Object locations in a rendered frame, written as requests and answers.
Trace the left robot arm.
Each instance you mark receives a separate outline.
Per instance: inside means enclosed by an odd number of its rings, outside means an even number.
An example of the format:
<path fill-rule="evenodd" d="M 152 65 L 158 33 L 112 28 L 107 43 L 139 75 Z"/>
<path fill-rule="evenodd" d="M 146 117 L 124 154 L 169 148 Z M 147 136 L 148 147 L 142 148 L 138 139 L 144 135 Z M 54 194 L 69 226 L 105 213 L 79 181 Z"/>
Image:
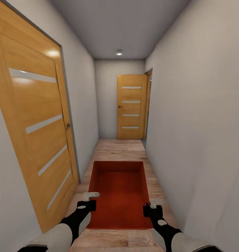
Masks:
<path fill-rule="evenodd" d="M 78 201 L 76 211 L 65 217 L 54 228 L 28 242 L 17 252 L 67 252 L 74 240 L 86 229 L 91 219 L 91 211 L 96 211 L 98 192 L 86 192 L 84 201 Z"/>

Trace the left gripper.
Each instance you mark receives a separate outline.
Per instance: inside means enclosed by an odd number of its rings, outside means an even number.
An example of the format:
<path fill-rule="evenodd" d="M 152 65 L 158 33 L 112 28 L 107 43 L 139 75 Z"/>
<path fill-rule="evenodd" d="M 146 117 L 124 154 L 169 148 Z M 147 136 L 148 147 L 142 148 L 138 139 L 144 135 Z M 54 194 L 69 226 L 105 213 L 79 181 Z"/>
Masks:
<path fill-rule="evenodd" d="M 91 200 L 91 201 L 78 201 L 77 207 L 79 207 L 80 205 L 84 205 L 84 204 L 89 205 L 90 211 L 96 211 L 96 201 L 95 200 Z"/>

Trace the storage box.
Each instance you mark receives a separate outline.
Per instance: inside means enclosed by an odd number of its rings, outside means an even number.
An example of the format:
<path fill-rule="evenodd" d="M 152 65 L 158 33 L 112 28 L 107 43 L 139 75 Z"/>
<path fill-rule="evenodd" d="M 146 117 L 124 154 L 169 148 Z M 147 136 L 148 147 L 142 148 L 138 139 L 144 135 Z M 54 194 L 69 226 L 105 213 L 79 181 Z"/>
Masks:
<path fill-rule="evenodd" d="M 143 161 L 94 161 L 90 192 L 98 192 L 96 211 L 86 226 L 91 230 L 148 230 L 150 217 L 143 206 L 150 205 Z"/>

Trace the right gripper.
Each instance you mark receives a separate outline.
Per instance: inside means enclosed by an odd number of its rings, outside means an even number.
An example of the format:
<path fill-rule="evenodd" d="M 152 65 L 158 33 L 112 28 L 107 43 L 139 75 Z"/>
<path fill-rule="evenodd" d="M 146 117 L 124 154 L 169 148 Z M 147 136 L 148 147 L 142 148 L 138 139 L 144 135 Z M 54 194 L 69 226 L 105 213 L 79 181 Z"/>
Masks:
<path fill-rule="evenodd" d="M 151 208 L 150 205 L 143 206 L 144 217 L 151 217 L 153 214 L 157 213 L 163 216 L 163 210 L 161 205 L 156 205 L 156 208 Z"/>

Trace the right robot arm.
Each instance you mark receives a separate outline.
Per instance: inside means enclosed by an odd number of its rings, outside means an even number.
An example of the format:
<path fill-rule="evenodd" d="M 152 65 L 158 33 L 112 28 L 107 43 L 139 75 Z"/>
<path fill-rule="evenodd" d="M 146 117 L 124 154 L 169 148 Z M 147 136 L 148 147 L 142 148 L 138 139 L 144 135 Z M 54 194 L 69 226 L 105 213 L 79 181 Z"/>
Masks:
<path fill-rule="evenodd" d="M 164 220 L 162 206 L 164 198 L 150 199 L 150 205 L 143 206 L 144 217 L 150 217 L 153 236 L 166 252 L 224 252 L 218 246 L 182 233 Z"/>

